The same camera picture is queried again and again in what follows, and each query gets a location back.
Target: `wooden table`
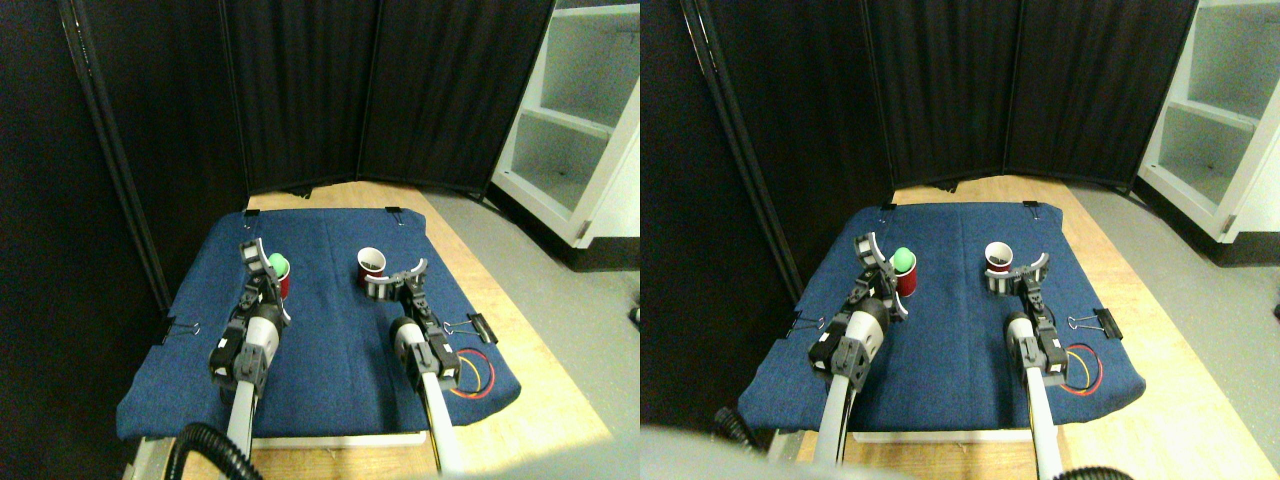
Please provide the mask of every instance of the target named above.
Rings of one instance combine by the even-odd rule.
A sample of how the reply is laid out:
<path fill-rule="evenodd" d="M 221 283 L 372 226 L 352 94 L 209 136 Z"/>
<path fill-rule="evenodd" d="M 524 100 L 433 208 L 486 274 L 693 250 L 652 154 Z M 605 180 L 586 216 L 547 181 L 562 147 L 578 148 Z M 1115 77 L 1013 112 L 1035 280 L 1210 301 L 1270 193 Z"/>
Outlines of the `wooden table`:
<path fill-rule="evenodd" d="M 915 187 L 893 196 L 901 205 L 1024 200 L 1062 210 L 1062 233 L 1098 298 L 1124 329 L 1133 366 L 1147 379 L 1147 392 L 1128 407 L 1061 426 L 1062 466 L 1111 466 L 1135 479 L 1275 479 L 1276 471 L 1196 352 L 1066 186 L 991 177 L 963 182 L 955 193 Z M 813 458 L 815 442 L 815 433 L 805 435 L 801 460 Z M 924 479 L 1036 477 L 1030 443 L 859 444 L 850 439 L 845 462 Z"/>
<path fill-rule="evenodd" d="M 516 308 L 502 287 L 440 214 L 412 187 L 352 182 L 316 188 L 311 198 L 266 193 L 250 198 L 259 210 L 401 206 L 426 216 L 426 236 L 502 340 L 499 348 L 520 379 L 520 397 L 507 408 L 457 428 L 468 472 L 488 472 L 572 445 L 609 438 L 600 417 L 564 367 Z M 168 447 L 161 448 L 168 452 Z M 253 465 L 268 479 L 398 479 L 435 472 L 430 442 L 415 447 L 340 449 L 255 449 Z M 187 463 L 188 479 L 216 479 L 200 454 Z"/>

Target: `white shelving unit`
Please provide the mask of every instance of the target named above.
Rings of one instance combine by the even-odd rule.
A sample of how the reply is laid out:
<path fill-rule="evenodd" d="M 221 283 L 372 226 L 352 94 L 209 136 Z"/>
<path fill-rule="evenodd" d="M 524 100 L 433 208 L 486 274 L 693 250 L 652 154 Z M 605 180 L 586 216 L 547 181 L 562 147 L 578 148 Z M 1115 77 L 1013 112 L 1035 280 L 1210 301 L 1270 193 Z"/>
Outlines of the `white shelving unit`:
<path fill-rule="evenodd" d="M 1280 189 L 1260 182 L 1280 165 L 1277 82 L 1280 0 L 1202 0 L 1138 175 L 1219 243 Z"/>
<path fill-rule="evenodd" d="M 554 10 L 493 183 L 571 247 L 640 236 L 639 4 Z"/>

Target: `black wall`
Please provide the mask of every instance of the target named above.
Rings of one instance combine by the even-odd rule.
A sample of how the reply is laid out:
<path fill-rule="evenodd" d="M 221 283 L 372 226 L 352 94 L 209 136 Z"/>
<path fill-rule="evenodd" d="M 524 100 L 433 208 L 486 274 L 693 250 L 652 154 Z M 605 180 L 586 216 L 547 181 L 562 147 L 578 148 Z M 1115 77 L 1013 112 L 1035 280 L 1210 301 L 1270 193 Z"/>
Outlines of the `black wall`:
<path fill-rule="evenodd" d="M 1016 1 L 868 1 L 893 186 L 1000 172 Z"/>
<path fill-rule="evenodd" d="M 159 308 L 56 3 L 0 3 L 0 476 L 119 477 L 115 404 Z"/>
<path fill-rule="evenodd" d="M 850 216 L 893 196 L 863 3 L 708 4 L 803 285 Z"/>
<path fill-rule="evenodd" d="M 483 192 L 552 5 L 384 3 L 360 175 Z"/>
<path fill-rule="evenodd" d="M 786 332 L 792 303 L 678 3 L 646 3 L 640 22 L 640 421 L 709 430 Z"/>
<path fill-rule="evenodd" d="M 247 198 L 218 3 L 78 6 L 165 285 L 177 294 L 209 229 Z"/>
<path fill-rule="evenodd" d="M 1133 184 L 1196 1 L 1025 1 L 1012 173 Z"/>
<path fill-rule="evenodd" d="M 225 1 L 248 192 L 353 178 L 378 3 Z"/>
<path fill-rule="evenodd" d="M 710 429 L 893 187 L 1128 186 L 1192 1 L 645 4 L 641 422 Z"/>

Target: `blue fabric mat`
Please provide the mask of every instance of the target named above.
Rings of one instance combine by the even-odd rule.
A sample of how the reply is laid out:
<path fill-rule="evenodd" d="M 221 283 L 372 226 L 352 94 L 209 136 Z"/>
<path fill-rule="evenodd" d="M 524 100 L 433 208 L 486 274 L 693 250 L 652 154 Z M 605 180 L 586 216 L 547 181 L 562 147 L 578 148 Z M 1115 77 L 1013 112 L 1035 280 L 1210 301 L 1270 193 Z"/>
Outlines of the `blue fabric mat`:
<path fill-rule="evenodd" d="M 1005 353 L 1005 319 L 1021 310 L 1018 297 L 987 292 L 983 248 L 1001 241 L 1014 250 L 1014 266 L 1050 255 L 1044 300 L 1057 316 L 1064 346 L 1085 343 L 1102 357 L 1103 380 L 1089 397 L 1048 389 L 1055 424 L 1083 422 L 1123 408 L 1142 396 L 1146 380 L 1117 339 L 1098 330 L 1073 330 L 1068 316 L 1089 316 L 1103 305 L 1093 293 L 1062 237 L 1062 211 L 1042 205 L 1039 219 L 1021 204 L 904 205 L 896 211 L 865 209 L 845 224 L 814 273 L 796 310 L 831 317 L 861 273 L 854 238 L 876 232 L 881 250 L 909 247 L 919 259 L 915 294 L 904 301 L 909 317 L 892 324 L 855 399 L 852 431 L 947 431 L 1027 428 L 1027 397 Z M 1124 330 L 1123 317 L 1116 319 Z M 755 379 L 739 398 L 753 428 L 818 430 L 827 384 L 808 365 L 814 329 L 774 342 Z M 1080 355 L 1093 375 L 1093 358 Z M 1084 385 L 1074 358 L 1069 381 Z"/>
<path fill-rule="evenodd" d="M 289 259 L 291 291 L 285 310 L 293 317 L 280 339 L 259 402 L 253 436 L 337 436 L 420 431 L 422 403 L 413 393 L 388 340 L 398 302 L 378 303 L 356 287 L 356 251 L 372 246 L 387 255 L 388 273 L 426 259 L 426 300 L 443 321 L 475 312 L 449 269 L 424 236 L 422 215 L 404 210 L 404 225 L 381 209 L 264 211 L 246 229 L 241 214 L 224 216 L 209 233 L 178 289 L 172 315 L 198 323 L 198 335 L 177 335 L 155 346 L 116 407 L 116 435 L 173 436 L 193 421 L 225 428 L 230 407 L 210 380 L 209 352 L 221 338 L 247 274 L 237 246 L 262 237 L 269 253 Z M 458 329 L 466 330 L 470 325 Z M 520 383 L 498 353 L 476 335 L 453 334 L 454 349 L 476 348 L 494 364 L 498 383 L 483 399 L 449 392 L 445 403 L 454 425 L 497 412 L 520 394 Z M 489 371 L 481 361 L 481 376 Z M 476 388 L 463 364 L 462 388 Z"/>

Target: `gray floor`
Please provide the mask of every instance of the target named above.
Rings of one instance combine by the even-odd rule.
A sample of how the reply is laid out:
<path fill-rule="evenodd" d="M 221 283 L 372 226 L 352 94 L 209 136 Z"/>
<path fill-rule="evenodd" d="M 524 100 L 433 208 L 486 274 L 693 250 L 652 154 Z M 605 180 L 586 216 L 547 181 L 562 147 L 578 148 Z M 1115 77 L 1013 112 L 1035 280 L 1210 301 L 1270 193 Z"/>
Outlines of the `gray floor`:
<path fill-rule="evenodd" d="M 634 434 L 640 333 L 627 312 L 639 297 L 640 273 L 575 273 L 490 204 L 442 189 L 422 195 L 525 314 L 609 431 Z"/>
<path fill-rule="evenodd" d="M 1144 205 L 1069 184 L 1280 470 L 1280 268 L 1222 269 L 1199 256 Z M 1124 319 L 1116 319 L 1123 328 Z"/>

